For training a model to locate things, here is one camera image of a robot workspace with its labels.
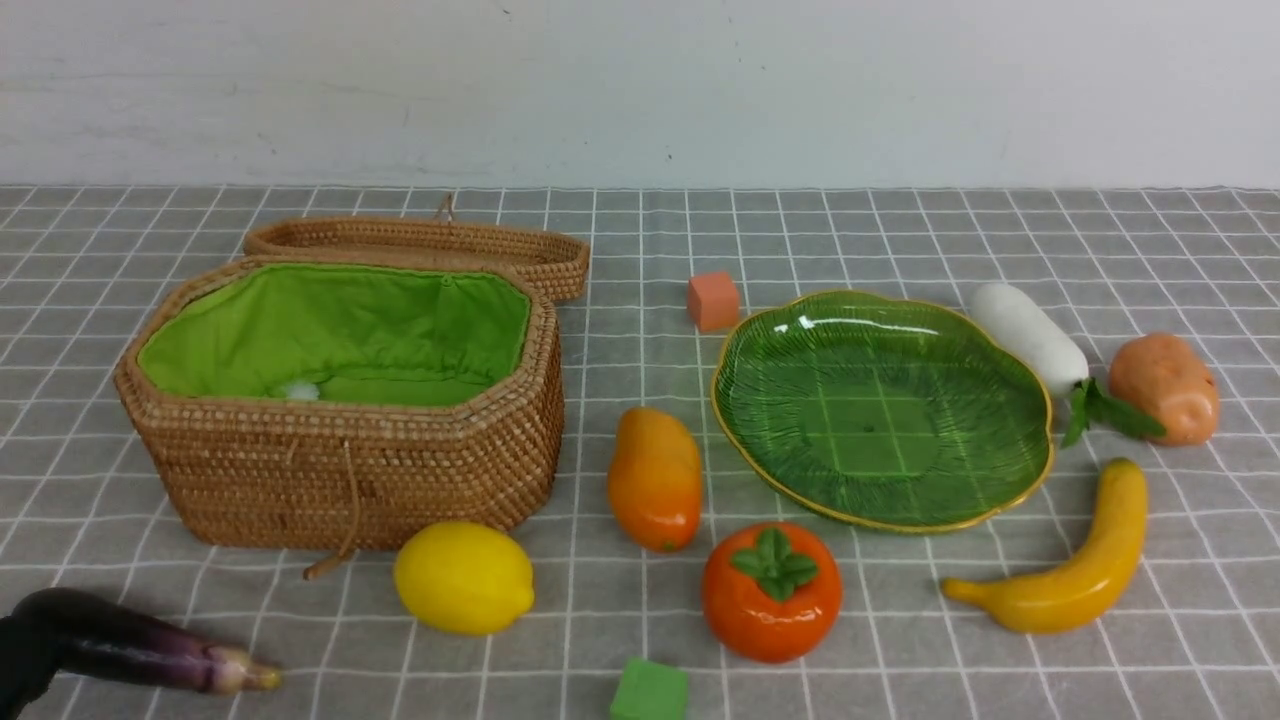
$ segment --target sponge block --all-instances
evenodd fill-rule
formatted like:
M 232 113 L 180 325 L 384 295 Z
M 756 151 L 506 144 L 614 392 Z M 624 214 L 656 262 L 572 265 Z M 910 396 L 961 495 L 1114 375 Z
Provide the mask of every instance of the sponge block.
M 632 657 L 609 706 L 609 720 L 685 720 L 689 675 L 667 665 Z
M 728 273 L 707 273 L 689 279 L 689 316 L 707 333 L 737 324 L 741 302 Z

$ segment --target white wall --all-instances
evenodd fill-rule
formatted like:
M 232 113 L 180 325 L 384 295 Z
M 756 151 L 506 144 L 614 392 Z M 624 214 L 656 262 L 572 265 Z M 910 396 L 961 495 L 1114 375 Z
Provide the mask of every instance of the white wall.
M 1280 186 L 1277 0 L 0 0 L 0 182 Z

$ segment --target banana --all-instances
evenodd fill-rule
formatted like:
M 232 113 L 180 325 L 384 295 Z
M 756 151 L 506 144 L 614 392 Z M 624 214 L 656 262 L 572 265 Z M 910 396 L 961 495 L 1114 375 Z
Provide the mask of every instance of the banana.
M 942 594 L 986 611 L 1015 633 L 1062 633 L 1101 618 L 1120 600 L 1142 559 L 1147 534 L 1147 479 L 1134 461 L 1102 469 L 1093 525 L 1062 565 L 992 583 L 942 580 Z

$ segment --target wicker basket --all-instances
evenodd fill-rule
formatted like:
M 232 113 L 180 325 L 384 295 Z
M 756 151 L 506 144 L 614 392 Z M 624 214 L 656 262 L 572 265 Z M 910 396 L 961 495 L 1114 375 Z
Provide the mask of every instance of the wicker basket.
M 369 258 L 375 254 L 421 258 L 436 263 L 481 259 L 529 281 L 553 302 L 582 295 L 590 249 L 567 234 L 503 225 L 458 223 L 453 195 L 447 195 L 431 220 L 398 218 L 298 218 L 250 231 L 246 255 L 314 255 Z
M 242 258 L 173 291 L 125 348 L 114 383 L 186 527 L 210 544 L 397 550 L 433 521 L 521 523 L 550 496 L 564 428 L 559 325 L 550 300 L 507 268 L 387 254 Z M 340 263 L 499 275 L 531 299 L 518 366 L 447 407 L 180 397 L 138 354 L 192 301 L 274 263 Z

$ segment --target green cube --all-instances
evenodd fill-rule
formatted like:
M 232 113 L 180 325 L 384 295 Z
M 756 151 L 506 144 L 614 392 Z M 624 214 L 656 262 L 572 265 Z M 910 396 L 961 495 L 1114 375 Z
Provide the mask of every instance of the green cube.
M 640 657 L 627 661 L 609 706 L 611 720 L 685 720 L 689 675 Z

